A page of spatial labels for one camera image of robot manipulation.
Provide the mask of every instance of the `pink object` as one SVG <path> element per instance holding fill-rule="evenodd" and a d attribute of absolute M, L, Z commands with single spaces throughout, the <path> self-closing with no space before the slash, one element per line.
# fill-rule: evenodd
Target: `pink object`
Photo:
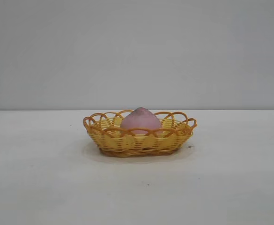
<path fill-rule="evenodd" d="M 160 120 L 148 109 L 140 107 L 134 110 L 131 114 L 126 116 L 120 127 L 123 129 L 132 128 L 147 128 L 150 130 L 155 130 L 162 128 Z M 134 130 L 134 134 L 147 134 L 145 130 Z"/>

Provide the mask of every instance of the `basket rim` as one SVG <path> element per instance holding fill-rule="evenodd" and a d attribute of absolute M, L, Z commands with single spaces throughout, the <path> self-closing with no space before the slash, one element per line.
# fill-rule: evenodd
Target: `basket rim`
<path fill-rule="evenodd" d="M 163 119 L 160 119 L 160 120 L 171 120 L 171 121 L 178 121 L 180 123 L 185 123 L 186 124 L 186 127 L 184 128 L 180 128 L 180 129 L 174 129 L 174 128 L 160 128 L 160 129 L 154 129 L 154 130 L 151 130 L 151 129 L 148 129 L 148 128 L 143 128 L 143 127 L 136 127 L 136 128 L 132 128 L 132 129 L 123 129 L 123 128 L 120 128 L 120 127 L 109 127 L 109 128 L 106 128 L 106 129 L 100 129 L 98 127 L 95 126 L 96 123 L 100 123 L 101 121 L 103 121 L 103 118 L 104 120 L 108 120 L 108 119 L 114 119 L 114 118 L 124 118 L 122 116 L 123 113 L 131 113 L 133 112 L 132 109 L 126 109 L 126 110 L 122 110 L 122 111 L 119 111 L 119 112 L 105 112 L 105 113 L 100 113 L 100 112 L 97 112 L 97 113 L 94 113 L 90 116 L 87 116 L 83 119 L 83 124 L 84 124 L 84 127 L 86 128 L 87 132 L 88 133 L 92 133 L 92 130 L 97 130 L 99 131 L 101 134 L 103 135 L 107 135 L 111 138 L 116 138 L 114 137 L 113 135 L 109 134 L 108 131 L 120 131 L 122 134 L 120 137 L 117 137 L 117 138 L 122 138 L 124 137 L 125 135 L 130 135 L 130 136 L 134 136 L 134 137 L 139 137 L 139 136 L 149 136 L 149 135 L 153 135 L 154 137 L 158 138 L 158 134 L 157 132 L 161 132 L 161 131 L 169 131 L 168 134 L 166 134 L 164 136 L 164 138 L 167 138 L 169 137 L 170 135 L 172 134 L 176 134 L 178 135 L 179 132 L 184 132 L 185 135 L 188 135 L 188 134 L 191 134 L 193 135 L 193 129 L 195 127 L 197 127 L 197 121 L 196 119 L 194 118 L 188 118 L 187 115 L 183 112 L 167 112 L 167 111 L 161 111 L 161 112 L 156 112 L 154 113 L 154 115 L 161 115 L 161 114 L 166 114 L 165 118 Z M 114 117 L 108 117 L 107 114 L 114 114 Z M 175 115 L 183 115 L 185 120 L 183 121 L 180 121 L 180 120 L 176 120 L 175 119 Z M 99 120 L 95 120 L 94 117 L 96 116 L 100 116 L 100 119 Z M 193 121 L 193 125 L 190 126 L 188 125 L 188 122 L 190 121 Z M 146 134 L 144 135 L 137 135 L 135 133 L 133 133 L 132 131 L 134 130 L 144 130 L 144 131 L 147 131 Z"/>

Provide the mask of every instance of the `white tabletop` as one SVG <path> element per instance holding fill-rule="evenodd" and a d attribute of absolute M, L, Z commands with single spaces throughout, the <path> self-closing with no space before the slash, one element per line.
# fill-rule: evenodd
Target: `white tabletop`
<path fill-rule="evenodd" d="M 274 225 L 274 110 L 184 111 L 189 143 L 143 158 L 101 155 L 94 112 L 0 111 L 0 225 Z"/>

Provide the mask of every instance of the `wicker basket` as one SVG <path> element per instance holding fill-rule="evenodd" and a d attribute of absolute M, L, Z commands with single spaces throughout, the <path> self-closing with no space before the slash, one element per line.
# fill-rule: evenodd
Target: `wicker basket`
<path fill-rule="evenodd" d="M 95 113 L 84 118 L 83 124 L 89 136 L 102 153 L 120 158 L 169 155 L 193 135 L 193 129 L 197 126 L 196 120 L 188 118 L 183 112 L 157 112 L 155 115 L 158 117 L 165 115 L 160 119 L 161 129 L 120 128 L 124 119 L 122 114 L 132 111 Z M 175 120 L 175 115 L 182 115 L 184 120 Z M 147 134 L 136 135 L 132 132 L 134 130 L 145 130 Z"/>

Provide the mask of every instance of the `white backdrop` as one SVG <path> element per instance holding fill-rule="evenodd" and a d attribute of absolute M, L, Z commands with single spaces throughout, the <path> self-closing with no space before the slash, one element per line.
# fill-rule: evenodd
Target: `white backdrop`
<path fill-rule="evenodd" d="M 0 0 L 0 109 L 274 108 L 274 0 Z"/>

